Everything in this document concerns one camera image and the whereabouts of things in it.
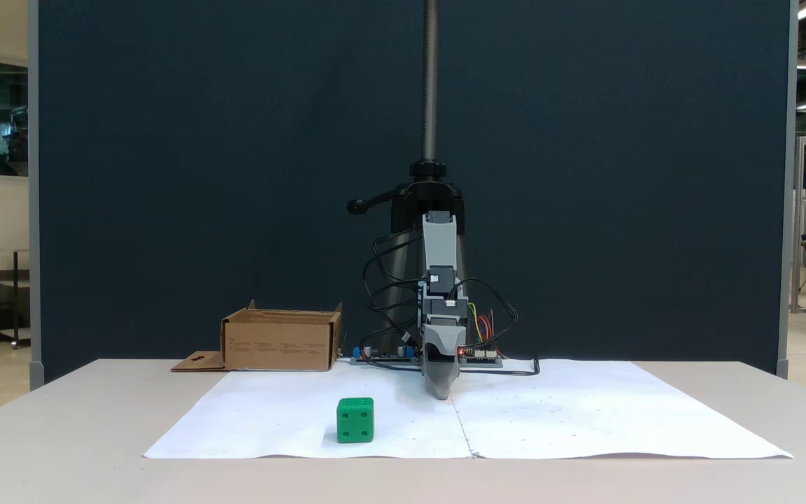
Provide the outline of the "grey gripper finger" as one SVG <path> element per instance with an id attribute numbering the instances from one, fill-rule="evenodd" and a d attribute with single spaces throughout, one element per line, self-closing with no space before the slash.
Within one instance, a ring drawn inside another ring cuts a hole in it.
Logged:
<path id="1" fill-rule="evenodd" d="M 438 400 L 445 400 L 445 355 L 432 342 L 423 343 L 422 373 L 426 390 Z"/>
<path id="2" fill-rule="evenodd" d="M 448 398 L 451 387 L 460 376 L 462 342 L 442 342 L 442 398 Z"/>

